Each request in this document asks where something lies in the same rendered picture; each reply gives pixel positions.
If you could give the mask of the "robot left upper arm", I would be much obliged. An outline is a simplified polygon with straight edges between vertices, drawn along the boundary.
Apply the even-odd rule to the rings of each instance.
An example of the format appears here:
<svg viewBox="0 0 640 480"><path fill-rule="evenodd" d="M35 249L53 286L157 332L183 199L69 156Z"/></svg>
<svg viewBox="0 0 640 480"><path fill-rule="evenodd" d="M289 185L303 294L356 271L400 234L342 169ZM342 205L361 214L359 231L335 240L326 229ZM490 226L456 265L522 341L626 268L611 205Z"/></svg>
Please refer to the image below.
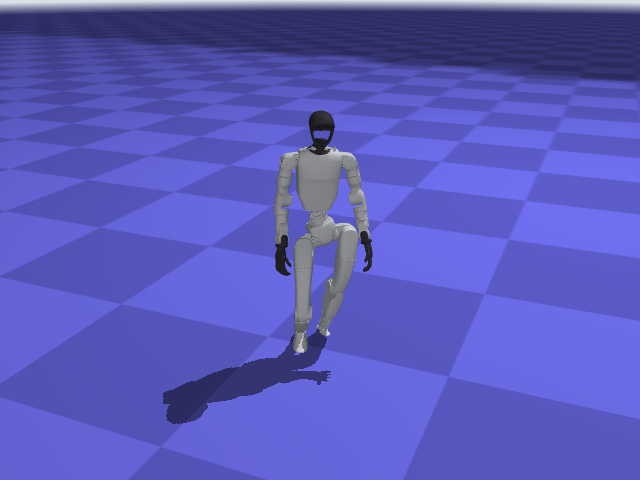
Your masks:
<svg viewBox="0 0 640 480"><path fill-rule="evenodd" d="M342 166L346 169L346 177L350 186L351 192L348 193L349 202L351 205L362 204L361 200L361 177L358 168L358 163L353 154L349 152L340 152L342 159Z"/></svg>

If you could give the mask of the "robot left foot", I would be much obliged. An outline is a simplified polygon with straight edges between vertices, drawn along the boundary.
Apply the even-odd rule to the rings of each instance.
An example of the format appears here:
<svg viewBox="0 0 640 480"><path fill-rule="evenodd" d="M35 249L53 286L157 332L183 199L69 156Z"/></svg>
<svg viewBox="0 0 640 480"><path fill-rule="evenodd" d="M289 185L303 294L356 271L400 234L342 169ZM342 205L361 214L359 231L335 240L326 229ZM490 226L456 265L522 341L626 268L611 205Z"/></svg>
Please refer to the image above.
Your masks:
<svg viewBox="0 0 640 480"><path fill-rule="evenodd" d="M318 327L318 326L319 326L319 325L317 325L316 327ZM328 330L328 329L324 329L324 327L323 327L323 329L322 329L321 331L319 331L319 332L320 332L322 335L324 335L324 336L328 336L328 335L330 335L329 330Z"/></svg>

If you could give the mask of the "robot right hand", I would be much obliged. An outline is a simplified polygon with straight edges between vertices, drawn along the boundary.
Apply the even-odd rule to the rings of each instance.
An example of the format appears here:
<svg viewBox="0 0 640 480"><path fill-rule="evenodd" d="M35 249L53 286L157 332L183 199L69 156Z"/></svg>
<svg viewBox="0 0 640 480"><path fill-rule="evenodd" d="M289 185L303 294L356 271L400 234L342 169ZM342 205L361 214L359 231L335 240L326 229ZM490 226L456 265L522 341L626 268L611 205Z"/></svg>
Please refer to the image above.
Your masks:
<svg viewBox="0 0 640 480"><path fill-rule="evenodd" d="M276 251L276 255L275 255L276 270L279 273L281 273L282 275L285 275L285 276L291 275L291 273L289 273L286 270L286 267L285 267L285 262L287 263L287 265L289 267L291 267L291 264L290 264L290 262L288 261L288 259L286 257L286 251L285 251L285 248L288 247L288 237L287 237L287 235L282 235L281 243L280 244L276 243L275 246L277 247L277 251Z"/></svg>

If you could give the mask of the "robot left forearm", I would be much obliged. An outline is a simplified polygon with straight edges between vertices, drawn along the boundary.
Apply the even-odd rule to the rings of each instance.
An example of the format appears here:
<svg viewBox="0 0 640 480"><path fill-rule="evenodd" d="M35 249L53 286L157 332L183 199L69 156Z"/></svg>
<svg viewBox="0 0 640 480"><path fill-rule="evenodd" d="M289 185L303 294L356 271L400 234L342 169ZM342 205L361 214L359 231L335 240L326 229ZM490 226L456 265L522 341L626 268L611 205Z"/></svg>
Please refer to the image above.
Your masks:
<svg viewBox="0 0 640 480"><path fill-rule="evenodd" d="M366 204L366 199L363 191L361 191L361 200L362 200L362 205L356 206L356 208L353 208L355 213L355 218L356 218L355 219L356 226L357 226L357 229L359 230L358 237L360 240L361 240L360 233L362 231L366 231L368 234L368 238L370 238L370 232L368 231L369 222L368 222L368 216L367 216L367 204Z"/></svg>

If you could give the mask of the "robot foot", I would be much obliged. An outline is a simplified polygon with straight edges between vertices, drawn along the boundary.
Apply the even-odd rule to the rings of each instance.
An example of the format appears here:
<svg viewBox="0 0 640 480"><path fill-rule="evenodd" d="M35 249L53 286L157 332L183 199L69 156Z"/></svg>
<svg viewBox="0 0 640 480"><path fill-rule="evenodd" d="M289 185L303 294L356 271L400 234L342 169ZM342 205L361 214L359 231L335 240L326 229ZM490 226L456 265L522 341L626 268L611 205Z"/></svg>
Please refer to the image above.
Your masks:
<svg viewBox="0 0 640 480"><path fill-rule="evenodd" d="M318 326L319 326L319 325L317 325L316 327L318 327ZM323 329L322 329L321 331L319 331L319 332L320 332L322 335L324 335L324 336L328 336L328 335L330 335L329 330L328 330L328 329L324 329L324 327L323 327Z"/></svg>
<svg viewBox="0 0 640 480"><path fill-rule="evenodd" d="M295 330L295 336L293 340L293 349L297 353L304 353L307 351L308 341L306 336L306 330L303 332L298 332Z"/></svg>

